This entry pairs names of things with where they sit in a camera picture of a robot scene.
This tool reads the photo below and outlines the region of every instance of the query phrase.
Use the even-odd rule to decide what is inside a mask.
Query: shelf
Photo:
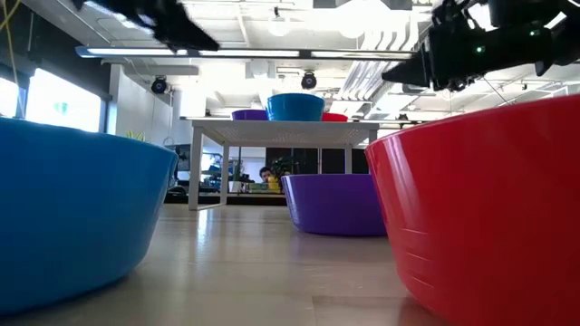
[[[302,121],[193,120],[192,124],[229,146],[301,149],[356,147],[380,127],[378,123]]]

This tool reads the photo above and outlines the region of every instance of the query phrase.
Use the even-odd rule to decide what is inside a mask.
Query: blue bowl
[[[114,282],[145,256],[177,155],[0,118],[0,314]]]
[[[310,94],[274,95],[266,106],[270,121],[321,121],[324,100]]]

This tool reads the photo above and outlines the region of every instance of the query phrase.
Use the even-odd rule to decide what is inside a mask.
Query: red bowl
[[[399,275],[461,326],[580,325],[580,97],[484,110],[366,150]]]
[[[323,114],[324,122],[346,122],[348,117],[343,114],[325,113]]]

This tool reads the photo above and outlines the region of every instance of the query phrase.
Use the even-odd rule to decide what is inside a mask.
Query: white wall
[[[167,139],[171,136],[173,109],[127,77],[117,64],[111,67],[111,95],[109,133],[126,136],[131,130],[142,132],[145,140],[156,145],[163,145],[164,140],[171,143]]]
[[[242,166],[244,167],[244,174],[250,175],[250,179],[257,183],[262,182],[262,178],[260,177],[260,168],[264,167],[266,158],[242,158],[242,162]]]
[[[173,125],[171,128],[171,137],[176,145],[191,144],[193,138],[193,129],[191,121],[181,120],[181,104],[183,103],[183,91],[175,91],[173,94]]]

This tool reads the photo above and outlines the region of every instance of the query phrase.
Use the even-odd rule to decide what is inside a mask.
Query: large plastic tub
[[[232,120],[267,121],[268,116],[265,110],[237,110],[232,112]]]
[[[268,99],[266,112],[271,121],[320,121],[324,99],[311,94],[278,94]]]
[[[580,325],[580,97],[484,110],[366,154],[399,275],[461,326]]]
[[[99,288],[141,261],[175,153],[5,118],[0,144],[0,314]]]
[[[283,177],[296,228],[319,235],[386,235],[381,207],[369,175]]]
[[[348,117],[344,114],[337,114],[337,113],[324,113],[323,114],[323,121],[324,122],[348,122]]]

